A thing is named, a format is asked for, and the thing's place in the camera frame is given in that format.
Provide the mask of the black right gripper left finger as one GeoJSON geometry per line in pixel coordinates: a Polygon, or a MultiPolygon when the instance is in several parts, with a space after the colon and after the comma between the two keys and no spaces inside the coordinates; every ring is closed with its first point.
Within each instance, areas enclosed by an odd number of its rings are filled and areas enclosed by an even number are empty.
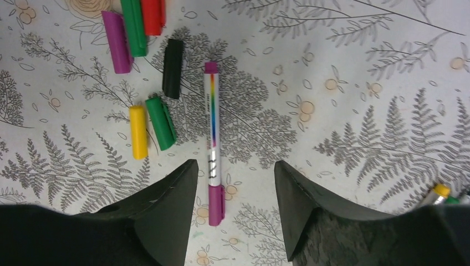
{"type": "Polygon", "coordinates": [[[2,265],[184,265],[198,163],[95,213],[1,206],[2,265]]]}

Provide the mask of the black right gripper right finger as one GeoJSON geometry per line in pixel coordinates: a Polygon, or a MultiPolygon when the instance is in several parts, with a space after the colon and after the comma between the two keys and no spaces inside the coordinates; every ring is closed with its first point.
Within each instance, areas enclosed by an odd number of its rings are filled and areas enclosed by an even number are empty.
{"type": "Polygon", "coordinates": [[[287,260],[294,265],[468,265],[469,205],[394,216],[354,203],[285,161],[274,166],[287,260]]]}

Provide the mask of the green cap long pen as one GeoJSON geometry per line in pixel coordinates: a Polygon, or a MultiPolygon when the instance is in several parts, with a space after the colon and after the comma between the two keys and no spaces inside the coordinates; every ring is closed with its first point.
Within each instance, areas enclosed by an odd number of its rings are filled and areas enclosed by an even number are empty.
{"type": "Polygon", "coordinates": [[[449,197],[445,200],[445,204],[459,204],[459,199],[458,199],[458,198],[455,198],[455,197],[452,197],[452,196],[449,196],[449,197]]]}

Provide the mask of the black pen cap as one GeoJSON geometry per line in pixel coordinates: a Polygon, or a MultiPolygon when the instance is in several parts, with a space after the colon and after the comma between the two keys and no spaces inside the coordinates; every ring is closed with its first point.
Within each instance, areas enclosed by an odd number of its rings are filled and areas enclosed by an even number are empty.
{"type": "Polygon", "coordinates": [[[180,98],[183,51],[182,40],[168,39],[164,53],[162,91],[166,97],[175,100],[180,98]]]}

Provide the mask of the red pen cap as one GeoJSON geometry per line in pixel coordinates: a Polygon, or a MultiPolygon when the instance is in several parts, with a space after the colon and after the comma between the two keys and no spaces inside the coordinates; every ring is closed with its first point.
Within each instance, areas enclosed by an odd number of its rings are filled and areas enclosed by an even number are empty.
{"type": "Polygon", "coordinates": [[[166,23],[165,0],[141,0],[144,32],[147,36],[159,36],[166,23]]]}

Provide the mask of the floral tablecloth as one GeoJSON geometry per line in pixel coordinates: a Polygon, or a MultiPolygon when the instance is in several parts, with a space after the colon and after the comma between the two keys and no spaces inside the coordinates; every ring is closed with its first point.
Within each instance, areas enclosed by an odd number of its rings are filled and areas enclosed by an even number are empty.
{"type": "Polygon", "coordinates": [[[116,74],[101,11],[119,1],[1,2],[1,202],[94,212],[194,158],[186,265],[288,265],[274,164],[401,214],[469,187],[468,1],[167,1],[147,56],[116,74]],[[183,41],[180,98],[162,91],[183,41]],[[208,216],[204,65],[219,71],[225,215],[208,216]],[[145,101],[177,140],[160,150],[145,101]],[[129,108],[145,109],[148,156],[129,108]]]}

